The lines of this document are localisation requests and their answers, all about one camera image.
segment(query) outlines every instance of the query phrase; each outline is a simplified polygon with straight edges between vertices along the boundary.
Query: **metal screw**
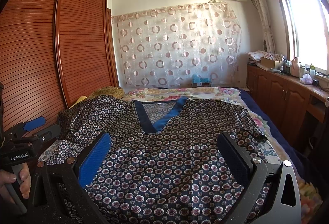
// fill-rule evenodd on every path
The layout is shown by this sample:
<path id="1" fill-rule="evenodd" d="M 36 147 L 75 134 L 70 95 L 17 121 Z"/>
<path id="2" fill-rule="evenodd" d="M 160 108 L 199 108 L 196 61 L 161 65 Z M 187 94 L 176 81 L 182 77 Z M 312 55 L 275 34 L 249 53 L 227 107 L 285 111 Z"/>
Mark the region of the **metal screw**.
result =
<path id="1" fill-rule="evenodd" d="M 66 163 L 68 164 L 73 164 L 75 162 L 75 158 L 74 157 L 69 157 L 66 159 Z"/>
<path id="2" fill-rule="evenodd" d="M 262 162 L 262 160 L 259 157 L 254 157 L 252 160 L 255 164 L 260 164 Z"/>
<path id="3" fill-rule="evenodd" d="M 40 162 L 37 164 L 37 166 L 38 166 L 38 167 L 43 167 L 43 166 L 44 166 L 44 164 L 45 164 L 45 162 L 44 162 L 44 161 L 40 161 Z"/>
<path id="4" fill-rule="evenodd" d="M 283 161 L 283 164 L 286 166 L 286 167 L 291 167 L 291 162 L 289 160 L 284 160 Z"/>

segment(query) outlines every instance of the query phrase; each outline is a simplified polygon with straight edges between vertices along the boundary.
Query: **floral bedding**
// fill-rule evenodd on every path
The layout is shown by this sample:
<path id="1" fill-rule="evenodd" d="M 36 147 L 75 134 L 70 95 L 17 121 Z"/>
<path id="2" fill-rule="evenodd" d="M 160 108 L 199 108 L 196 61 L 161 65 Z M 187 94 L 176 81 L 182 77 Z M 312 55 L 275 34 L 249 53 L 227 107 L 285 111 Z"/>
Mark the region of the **floral bedding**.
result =
<path id="1" fill-rule="evenodd" d="M 246 108 L 246 104 L 239 96 L 240 91 L 234 88 L 214 88 L 214 87 L 200 87 L 200 88 L 180 88 L 180 89 L 135 89 L 127 93 L 122 99 L 125 101 L 138 100 L 142 102 L 146 101 L 171 101 L 177 100 L 182 96 L 194 99 L 219 99 L 225 100 L 234 104 L 240 104 Z M 261 151 L 264 153 L 266 160 L 269 163 L 281 163 L 284 160 L 292 160 L 277 142 L 277 140 L 271 135 L 267 121 L 264 121 L 262 117 L 249 110 L 249 113 L 258 127 L 265 134 L 267 139 L 259 142 Z M 302 205 L 302 224 L 306 224 L 310 221 L 316 210 L 322 204 L 321 196 L 318 190 L 312 185 L 303 180 L 295 166 L 294 171 L 296 174 L 300 200 Z"/>

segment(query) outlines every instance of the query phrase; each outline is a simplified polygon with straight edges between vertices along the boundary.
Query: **yellow fabric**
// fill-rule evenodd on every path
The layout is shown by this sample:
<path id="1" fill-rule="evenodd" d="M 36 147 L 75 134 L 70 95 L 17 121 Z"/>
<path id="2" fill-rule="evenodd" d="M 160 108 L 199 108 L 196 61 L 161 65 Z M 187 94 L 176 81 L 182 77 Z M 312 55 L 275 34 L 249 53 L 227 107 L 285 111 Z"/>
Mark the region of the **yellow fabric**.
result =
<path id="1" fill-rule="evenodd" d="M 86 96 L 81 96 L 80 98 L 78 98 L 78 100 L 70 107 L 70 109 L 75 105 L 78 104 L 80 101 L 85 100 L 87 97 Z"/>
<path id="2" fill-rule="evenodd" d="M 121 99 L 124 95 L 124 90 L 119 87 L 104 87 L 91 93 L 88 99 L 93 99 L 99 95 L 109 95 Z"/>

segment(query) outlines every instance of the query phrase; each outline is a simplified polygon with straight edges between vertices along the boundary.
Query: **curtain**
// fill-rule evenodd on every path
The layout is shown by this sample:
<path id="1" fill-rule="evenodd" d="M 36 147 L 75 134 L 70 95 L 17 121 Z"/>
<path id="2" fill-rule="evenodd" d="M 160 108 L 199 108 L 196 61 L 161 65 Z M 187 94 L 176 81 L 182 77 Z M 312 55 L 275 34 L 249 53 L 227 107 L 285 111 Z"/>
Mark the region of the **curtain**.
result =
<path id="1" fill-rule="evenodd" d="M 255 3 L 262 21 L 263 33 L 266 42 L 266 51 L 275 53 L 275 45 L 270 26 L 269 8 L 267 6 L 266 0 L 255 0 Z"/>
<path id="2" fill-rule="evenodd" d="M 126 88 L 238 83 L 241 28 L 227 3 L 191 4 L 113 17 Z"/>

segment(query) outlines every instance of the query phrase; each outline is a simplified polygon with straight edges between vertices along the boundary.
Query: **wooden wardrobe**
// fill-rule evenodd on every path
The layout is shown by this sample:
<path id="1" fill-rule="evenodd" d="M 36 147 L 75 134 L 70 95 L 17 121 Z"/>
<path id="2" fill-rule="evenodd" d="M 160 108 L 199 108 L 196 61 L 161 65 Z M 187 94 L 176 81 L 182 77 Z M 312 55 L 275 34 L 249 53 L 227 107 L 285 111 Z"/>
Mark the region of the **wooden wardrobe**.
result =
<path id="1" fill-rule="evenodd" d="M 0 14 L 4 130 L 118 86 L 107 0 L 9 0 Z"/>

